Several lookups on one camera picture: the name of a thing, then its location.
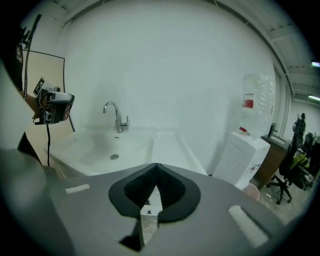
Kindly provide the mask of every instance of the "white wall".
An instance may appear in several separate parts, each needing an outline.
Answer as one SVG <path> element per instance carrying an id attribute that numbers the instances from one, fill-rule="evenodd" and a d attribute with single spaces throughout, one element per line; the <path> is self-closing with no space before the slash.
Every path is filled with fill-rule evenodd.
<path id="1" fill-rule="evenodd" d="M 68 12 L 50 0 L 43 0 L 23 19 L 20 26 L 31 31 L 38 14 L 42 16 L 33 35 L 31 51 L 63 57 L 57 48 L 65 26 L 62 21 Z"/>
<path id="2" fill-rule="evenodd" d="M 244 75 L 274 76 L 259 36 L 203 1 L 106 2 L 73 21 L 64 52 L 76 130 L 115 101 L 132 126 L 179 127 L 208 173 L 239 127 Z"/>
<path id="3" fill-rule="evenodd" d="M 290 114 L 286 123 L 286 128 L 284 136 L 287 139 L 292 139 L 294 132 L 292 126 L 297 121 L 297 115 L 301 116 L 305 113 L 305 135 L 308 133 L 315 134 L 315 132 L 320 132 L 320 107 L 311 105 L 304 102 L 291 101 Z"/>

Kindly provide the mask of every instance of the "floor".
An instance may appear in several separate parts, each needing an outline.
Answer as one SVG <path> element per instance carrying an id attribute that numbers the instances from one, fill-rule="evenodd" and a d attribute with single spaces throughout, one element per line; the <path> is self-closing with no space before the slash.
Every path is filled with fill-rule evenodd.
<path id="1" fill-rule="evenodd" d="M 276 175 L 279 178 L 282 178 L 278 172 L 276 172 Z M 257 182 L 254 179 L 251 183 L 255 186 L 257 185 Z M 277 186 L 271 186 L 269 188 L 264 186 L 260 190 L 260 197 L 258 201 L 270 209 L 281 220 L 281 222 L 286 225 L 306 210 L 309 202 L 313 198 L 313 192 L 315 191 L 316 186 L 317 184 L 314 184 L 313 187 L 308 187 L 306 191 L 304 191 L 292 184 L 289 187 L 292 201 L 288 203 L 287 200 L 289 197 L 284 194 L 280 205 L 277 205 L 276 203 L 280 196 L 280 188 Z M 145 215 L 141 211 L 141 226 L 144 244 L 146 245 L 158 230 L 158 215 Z"/>
<path id="2" fill-rule="evenodd" d="M 276 175 L 278 178 L 283 180 L 279 171 L 276 172 Z M 251 183 L 255 186 L 257 185 L 257 182 L 254 179 Z M 276 202 L 280 198 L 280 188 L 277 186 L 270 186 L 269 188 L 264 186 L 260 190 L 260 197 L 258 201 L 269 208 L 282 221 L 282 223 L 286 225 L 297 216 L 303 214 L 307 209 L 313 198 L 313 193 L 316 187 L 317 183 L 313 184 L 312 187 L 307 187 L 304 191 L 298 188 L 295 184 L 292 184 L 288 189 L 292 196 L 291 202 L 287 202 L 289 197 L 284 193 L 280 205 L 277 205 Z"/>

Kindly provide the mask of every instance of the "wooden cabinet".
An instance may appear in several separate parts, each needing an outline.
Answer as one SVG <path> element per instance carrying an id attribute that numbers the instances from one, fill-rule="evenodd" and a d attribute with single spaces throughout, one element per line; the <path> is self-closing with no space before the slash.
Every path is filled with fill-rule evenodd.
<path id="1" fill-rule="evenodd" d="M 260 190 L 276 173 L 280 164 L 285 159 L 287 155 L 287 150 L 280 147 L 279 145 L 273 143 L 267 138 L 262 138 L 270 144 L 270 149 L 266 155 L 262 165 L 254 176 L 259 182 L 258 189 Z"/>

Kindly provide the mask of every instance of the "desk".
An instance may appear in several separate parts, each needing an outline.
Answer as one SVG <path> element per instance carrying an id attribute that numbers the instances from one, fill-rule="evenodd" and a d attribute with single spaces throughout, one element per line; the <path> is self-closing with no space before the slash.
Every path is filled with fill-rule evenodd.
<path id="1" fill-rule="evenodd" d="M 280 164 L 285 159 L 288 147 L 290 145 L 289 142 L 281 144 L 280 142 L 273 140 L 272 138 L 268 138 L 267 135 L 263 136 L 262 139 L 270 144 L 270 149 L 259 170 L 254 175 L 254 179 L 259 182 L 259 190 L 262 189 L 263 186 L 276 173 Z"/>

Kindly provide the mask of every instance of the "ceiling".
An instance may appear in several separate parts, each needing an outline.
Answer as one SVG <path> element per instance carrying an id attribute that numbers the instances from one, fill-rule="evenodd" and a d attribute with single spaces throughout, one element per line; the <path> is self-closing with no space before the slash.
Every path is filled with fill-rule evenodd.
<path id="1" fill-rule="evenodd" d="M 108 0 L 51 0 L 67 12 L 67 23 L 87 8 Z M 309 95 L 320 97 L 320 68 L 308 42 L 291 17 L 274 0 L 207 0 L 227 9 L 255 29 L 269 44 L 286 75 L 292 98 L 313 102 Z"/>

